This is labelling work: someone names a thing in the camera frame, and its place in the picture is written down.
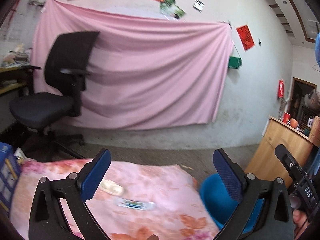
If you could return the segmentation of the right hand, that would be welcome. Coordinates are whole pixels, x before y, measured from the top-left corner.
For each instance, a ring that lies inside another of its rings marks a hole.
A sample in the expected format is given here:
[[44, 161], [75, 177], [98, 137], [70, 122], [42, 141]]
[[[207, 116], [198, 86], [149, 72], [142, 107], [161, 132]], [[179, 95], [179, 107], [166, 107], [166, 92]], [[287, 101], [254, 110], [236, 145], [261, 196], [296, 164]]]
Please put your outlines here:
[[307, 215], [298, 208], [301, 206], [301, 200], [294, 194], [289, 195], [290, 204], [293, 209], [293, 222], [295, 226], [295, 239], [297, 239], [309, 226]]

